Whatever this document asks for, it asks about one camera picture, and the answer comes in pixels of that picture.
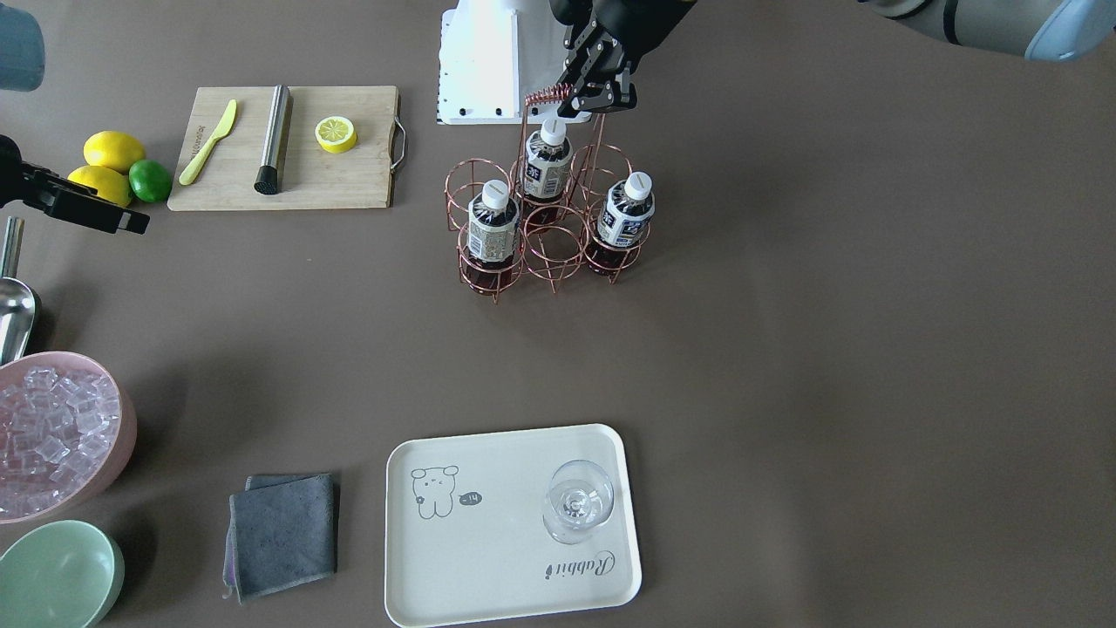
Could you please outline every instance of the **gray towel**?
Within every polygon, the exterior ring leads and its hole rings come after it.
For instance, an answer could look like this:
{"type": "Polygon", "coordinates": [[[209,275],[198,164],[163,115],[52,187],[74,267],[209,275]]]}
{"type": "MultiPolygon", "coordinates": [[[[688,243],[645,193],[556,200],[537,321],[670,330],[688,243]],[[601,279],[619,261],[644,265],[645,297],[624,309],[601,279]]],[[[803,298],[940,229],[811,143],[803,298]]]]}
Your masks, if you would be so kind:
{"type": "Polygon", "coordinates": [[[254,475],[229,497],[224,582],[241,603],[337,571],[328,474],[254,475]]]}

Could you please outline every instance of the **blue cup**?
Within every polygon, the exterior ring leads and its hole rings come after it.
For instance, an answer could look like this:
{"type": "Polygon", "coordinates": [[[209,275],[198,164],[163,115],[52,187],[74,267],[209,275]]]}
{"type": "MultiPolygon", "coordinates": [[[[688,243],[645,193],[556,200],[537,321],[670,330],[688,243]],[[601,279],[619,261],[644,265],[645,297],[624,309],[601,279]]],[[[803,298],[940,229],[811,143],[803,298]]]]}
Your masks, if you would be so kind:
{"type": "Polygon", "coordinates": [[[0,89],[30,91],[42,84],[42,29],[31,13],[0,3],[0,89]]]}

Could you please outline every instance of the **wire bottle holder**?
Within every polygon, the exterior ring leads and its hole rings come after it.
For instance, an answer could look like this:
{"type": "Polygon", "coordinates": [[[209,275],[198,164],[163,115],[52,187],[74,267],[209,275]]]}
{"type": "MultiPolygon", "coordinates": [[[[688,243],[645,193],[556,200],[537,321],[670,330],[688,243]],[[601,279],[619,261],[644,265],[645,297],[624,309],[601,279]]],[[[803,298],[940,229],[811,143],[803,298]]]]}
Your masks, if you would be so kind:
{"type": "Polygon", "coordinates": [[[450,231],[458,232],[458,277],[474,291],[500,301],[500,293],[523,273],[546,280],[557,293],[562,280],[583,265],[608,277],[615,283],[620,272],[639,257],[651,233],[650,224],[635,244],[616,248],[597,234],[596,221],[606,202],[607,191],[616,181],[632,174],[632,162],[624,152],[605,144],[605,115],[595,114],[589,143],[575,151],[570,176],[557,199],[539,202],[529,197],[521,184],[520,168],[527,160],[527,112],[531,106],[561,102],[569,96],[569,85],[555,85],[527,96],[519,131],[519,153],[509,170],[498,163],[472,157],[454,165],[445,176],[445,218],[450,231]],[[469,202],[485,181],[503,180],[519,205],[519,245],[511,261],[500,267],[478,263],[469,255],[469,202]]]}

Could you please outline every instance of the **metal scoop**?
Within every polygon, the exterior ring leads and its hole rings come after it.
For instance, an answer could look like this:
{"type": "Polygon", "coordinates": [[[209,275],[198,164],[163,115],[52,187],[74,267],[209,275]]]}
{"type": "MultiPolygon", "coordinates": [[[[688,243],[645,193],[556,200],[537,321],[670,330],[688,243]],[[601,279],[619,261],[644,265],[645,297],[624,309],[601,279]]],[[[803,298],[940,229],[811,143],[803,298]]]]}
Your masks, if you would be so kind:
{"type": "Polygon", "coordinates": [[[35,292],[16,278],[22,240],[23,219],[9,215],[0,252],[0,366],[23,357],[38,312],[35,292]]]}

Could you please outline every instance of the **lime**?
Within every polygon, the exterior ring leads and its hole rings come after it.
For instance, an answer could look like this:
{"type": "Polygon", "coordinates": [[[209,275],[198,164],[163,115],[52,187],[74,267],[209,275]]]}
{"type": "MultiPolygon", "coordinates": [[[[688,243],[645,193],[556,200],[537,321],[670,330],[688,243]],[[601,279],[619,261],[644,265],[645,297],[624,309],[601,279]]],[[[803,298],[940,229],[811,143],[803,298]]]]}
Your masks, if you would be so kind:
{"type": "Polygon", "coordinates": [[[102,131],[85,141],[85,162],[126,173],[132,164],[147,155],[140,139],[121,131],[102,131]]]}
{"type": "Polygon", "coordinates": [[[314,135],[318,138],[318,145],[330,153],[344,153],[356,144],[353,120],[340,115],[331,115],[319,122],[314,135]]]}
{"type": "Polygon", "coordinates": [[[104,165],[83,165],[67,176],[75,183],[97,190],[97,195],[121,206],[132,202],[132,187],[127,176],[104,165]]]}
{"type": "Polygon", "coordinates": [[[128,168],[128,183],[142,201],[162,202],[171,195],[171,173],[154,160],[142,158],[133,163],[128,168]]]}

